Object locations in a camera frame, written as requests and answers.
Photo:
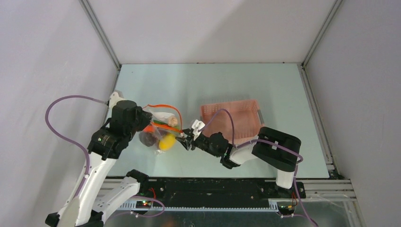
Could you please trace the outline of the yellow mango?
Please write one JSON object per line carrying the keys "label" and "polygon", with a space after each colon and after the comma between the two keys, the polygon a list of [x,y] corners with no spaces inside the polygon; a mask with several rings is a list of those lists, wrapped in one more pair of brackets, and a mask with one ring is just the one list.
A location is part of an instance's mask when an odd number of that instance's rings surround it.
{"label": "yellow mango", "polygon": [[158,143],[159,150],[165,152],[171,149],[176,142],[175,135],[169,133],[166,134]]}

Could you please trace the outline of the white garlic bulb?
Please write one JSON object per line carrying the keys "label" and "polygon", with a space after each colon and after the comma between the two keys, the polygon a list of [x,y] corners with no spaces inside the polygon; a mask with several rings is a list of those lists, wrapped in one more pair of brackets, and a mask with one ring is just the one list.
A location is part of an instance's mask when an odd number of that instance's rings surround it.
{"label": "white garlic bulb", "polygon": [[170,127],[176,127],[176,126],[178,126],[178,120],[177,120],[177,118],[176,118],[175,116],[170,116],[170,117],[167,119],[167,125],[170,126]]}

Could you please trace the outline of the clear zip bag orange zipper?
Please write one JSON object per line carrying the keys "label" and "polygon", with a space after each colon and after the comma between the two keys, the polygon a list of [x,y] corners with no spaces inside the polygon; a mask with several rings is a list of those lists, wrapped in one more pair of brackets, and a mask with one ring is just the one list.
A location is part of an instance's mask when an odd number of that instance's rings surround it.
{"label": "clear zip bag orange zipper", "polygon": [[146,105],[144,110],[152,118],[139,133],[139,140],[156,155],[165,153],[175,145],[177,138],[184,136],[182,115],[176,107],[167,104]]}

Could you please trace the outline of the orange carrot green top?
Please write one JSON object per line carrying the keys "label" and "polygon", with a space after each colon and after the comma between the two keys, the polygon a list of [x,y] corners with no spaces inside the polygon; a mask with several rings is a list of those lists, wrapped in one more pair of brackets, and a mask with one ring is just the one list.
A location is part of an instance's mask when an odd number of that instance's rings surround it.
{"label": "orange carrot green top", "polygon": [[177,132],[177,133],[182,133],[183,132],[180,129],[177,129],[177,128],[174,128],[174,127],[170,127],[170,126],[165,125],[165,124],[154,123],[154,122],[151,122],[148,126],[149,127],[152,126],[152,127],[156,127],[156,128],[160,128],[160,129],[164,129],[164,130],[168,130],[168,131],[174,131],[174,132]]}

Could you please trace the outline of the pink plastic basket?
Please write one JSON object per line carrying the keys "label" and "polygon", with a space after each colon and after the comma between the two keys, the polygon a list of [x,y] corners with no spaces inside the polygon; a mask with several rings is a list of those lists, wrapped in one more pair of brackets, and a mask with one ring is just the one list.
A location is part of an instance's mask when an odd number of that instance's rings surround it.
{"label": "pink plastic basket", "polygon": [[259,104],[255,99],[202,105],[201,119],[208,124],[202,132],[205,136],[221,132],[225,139],[235,145],[255,137],[264,126]]}

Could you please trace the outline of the green cucumber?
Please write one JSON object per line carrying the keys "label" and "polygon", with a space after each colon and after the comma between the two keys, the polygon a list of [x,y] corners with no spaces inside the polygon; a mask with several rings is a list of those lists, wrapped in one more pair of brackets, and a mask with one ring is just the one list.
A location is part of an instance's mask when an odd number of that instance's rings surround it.
{"label": "green cucumber", "polygon": [[161,128],[161,129],[164,129],[164,130],[176,131],[176,132],[181,132],[182,131],[179,128],[169,126],[168,124],[166,124],[164,122],[151,122],[151,124],[153,126],[157,127],[157,128]]}

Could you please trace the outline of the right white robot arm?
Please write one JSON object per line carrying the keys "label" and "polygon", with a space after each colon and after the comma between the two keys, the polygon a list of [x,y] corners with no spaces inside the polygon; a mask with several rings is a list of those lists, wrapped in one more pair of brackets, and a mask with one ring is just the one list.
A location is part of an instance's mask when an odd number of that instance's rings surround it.
{"label": "right white robot arm", "polygon": [[299,154],[302,144],[299,138],[268,127],[261,127],[256,137],[240,145],[230,143],[221,132],[205,136],[194,129],[185,129],[183,136],[176,140],[186,150],[198,148],[219,158],[228,169],[250,160],[262,160],[276,168],[275,192],[282,198],[293,193],[297,165],[303,161]]}

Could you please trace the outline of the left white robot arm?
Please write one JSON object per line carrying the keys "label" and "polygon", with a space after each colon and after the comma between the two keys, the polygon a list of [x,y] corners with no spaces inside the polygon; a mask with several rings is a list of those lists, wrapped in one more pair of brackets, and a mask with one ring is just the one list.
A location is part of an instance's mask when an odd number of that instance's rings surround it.
{"label": "left white robot arm", "polygon": [[46,217],[50,227],[102,227],[110,216],[130,197],[144,197],[149,192],[148,175],[129,171],[119,186],[97,198],[101,186],[120,154],[135,133],[144,130],[152,115],[133,101],[110,102],[112,116],[96,131],[85,149],[86,162],[81,180],[65,205]]}

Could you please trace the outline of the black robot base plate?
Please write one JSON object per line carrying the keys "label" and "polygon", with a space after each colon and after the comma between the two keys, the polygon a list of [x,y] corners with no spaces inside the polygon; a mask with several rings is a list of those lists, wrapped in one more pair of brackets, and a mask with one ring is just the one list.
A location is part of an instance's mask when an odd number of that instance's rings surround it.
{"label": "black robot base plate", "polygon": [[164,205],[261,207],[274,200],[306,198],[298,182],[290,189],[280,188],[263,178],[170,178],[151,177],[140,185],[138,196],[161,201]]}

